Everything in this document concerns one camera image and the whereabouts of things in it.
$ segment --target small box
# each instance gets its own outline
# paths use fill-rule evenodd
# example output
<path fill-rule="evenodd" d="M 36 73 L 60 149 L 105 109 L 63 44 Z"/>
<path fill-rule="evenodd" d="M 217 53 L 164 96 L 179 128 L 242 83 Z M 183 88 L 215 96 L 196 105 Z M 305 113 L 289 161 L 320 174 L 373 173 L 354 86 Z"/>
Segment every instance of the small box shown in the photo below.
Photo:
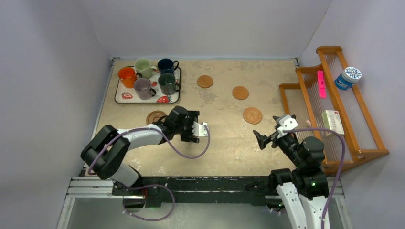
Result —
<path fill-rule="evenodd" d="M 335 131 L 340 135 L 344 135 L 341 117 L 338 111 L 325 110 L 322 112 L 323 125 L 325 128 Z M 332 135 L 331 132 L 326 132 L 326 136 Z"/>

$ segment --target mug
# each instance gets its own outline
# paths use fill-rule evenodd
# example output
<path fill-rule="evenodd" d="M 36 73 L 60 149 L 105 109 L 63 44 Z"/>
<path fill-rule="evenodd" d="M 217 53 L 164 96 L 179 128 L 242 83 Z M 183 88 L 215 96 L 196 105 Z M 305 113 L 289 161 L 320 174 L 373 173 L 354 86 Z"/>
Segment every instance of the mug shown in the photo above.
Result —
<path fill-rule="evenodd" d="M 159 77 L 158 83 L 162 93 L 165 95 L 171 95 L 178 92 L 181 89 L 180 84 L 176 83 L 176 78 L 170 73 L 163 74 Z"/>
<path fill-rule="evenodd" d="M 134 83 L 137 80 L 137 75 L 138 73 L 135 74 L 135 70 L 129 66 L 123 67 L 118 71 L 118 77 L 126 88 L 134 87 Z"/>
<path fill-rule="evenodd" d="M 156 91 L 152 88 L 150 80 L 145 78 L 137 79 L 134 83 L 134 89 L 138 97 L 142 100 L 150 99 L 156 95 Z"/>
<path fill-rule="evenodd" d="M 160 74 L 166 74 L 170 73 L 174 75 L 174 71 L 179 67 L 179 62 L 178 61 L 172 61 L 171 59 L 161 59 L 158 62 L 158 68 L 160 71 Z"/>
<path fill-rule="evenodd" d="M 151 66 L 150 61 L 147 59 L 139 59 L 135 62 L 135 69 L 141 78 L 149 79 L 152 77 L 153 71 L 158 71 L 156 66 Z"/>

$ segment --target round wooden coaster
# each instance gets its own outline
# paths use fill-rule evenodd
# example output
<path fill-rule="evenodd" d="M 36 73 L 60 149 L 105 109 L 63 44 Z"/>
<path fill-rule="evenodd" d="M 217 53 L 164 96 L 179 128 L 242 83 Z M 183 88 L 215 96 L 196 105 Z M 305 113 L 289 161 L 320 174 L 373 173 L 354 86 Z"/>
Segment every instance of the round wooden coaster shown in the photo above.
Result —
<path fill-rule="evenodd" d="M 258 124 L 260 123 L 260 121 L 262 121 L 263 115 L 259 109 L 255 107 L 249 107 L 243 111 L 243 118 L 248 123 Z"/>
<path fill-rule="evenodd" d="M 146 117 L 146 125 L 149 125 L 149 124 L 151 124 L 153 122 L 157 122 L 160 119 L 160 117 L 162 117 L 162 116 L 166 116 L 166 114 L 163 111 L 152 111 L 148 115 L 148 117 Z"/>
<path fill-rule="evenodd" d="M 209 88 L 213 83 L 214 80 L 209 75 L 202 75 L 197 79 L 197 84 L 202 88 Z"/>
<path fill-rule="evenodd" d="M 232 95 L 236 99 L 244 100 L 249 96 L 249 91 L 242 86 L 237 86 L 232 90 Z"/>

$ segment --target wooden shelf rail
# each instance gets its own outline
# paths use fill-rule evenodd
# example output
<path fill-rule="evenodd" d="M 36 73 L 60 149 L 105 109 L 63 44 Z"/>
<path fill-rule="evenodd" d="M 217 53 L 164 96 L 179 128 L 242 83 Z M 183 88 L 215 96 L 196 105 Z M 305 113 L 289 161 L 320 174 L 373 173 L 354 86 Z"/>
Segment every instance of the wooden shelf rail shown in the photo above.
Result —
<path fill-rule="evenodd" d="M 315 67 L 299 67 L 296 69 L 298 83 L 281 84 L 281 98 L 286 114 L 292 114 L 291 101 L 288 99 L 288 90 L 300 90 L 305 109 L 294 109 L 297 117 L 308 118 L 312 127 L 324 127 L 322 112 L 324 110 L 339 111 L 346 141 L 346 154 L 343 171 L 367 163 L 378 157 L 388 154 L 378 130 L 371 118 L 370 112 L 363 100 L 360 89 L 354 85 L 347 91 L 339 90 L 334 80 L 346 68 L 347 62 L 340 46 L 321 46 L 316 50 L 321 64 Z M 320 99 L 318 92 L 317 71 L 323 70 L 327 98 Z M 325 160 L 322 162 L 325 173 L 335 174 L 341 158 L 341 143 L 336 136 L 325 136 L 324 133 L 314 131 L 312 136 L 325 143 Z"/>

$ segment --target light green mug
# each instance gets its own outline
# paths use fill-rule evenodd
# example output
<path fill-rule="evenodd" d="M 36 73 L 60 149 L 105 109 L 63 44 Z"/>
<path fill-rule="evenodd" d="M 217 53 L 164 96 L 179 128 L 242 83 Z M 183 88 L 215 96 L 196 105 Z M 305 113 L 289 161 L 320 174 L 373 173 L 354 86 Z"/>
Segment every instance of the light green mug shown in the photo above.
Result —
<path fill-rule="evenodd" d="M 154 70 L 158 72 L 158 68 L 156 66 L 151 66 L 150 61 L 147 59 L 139 59 L 135 61 L 135 69 L 137 70 L 137 73 L 141 75 L 142 78 L 146 79 L 152 77 Z"/>

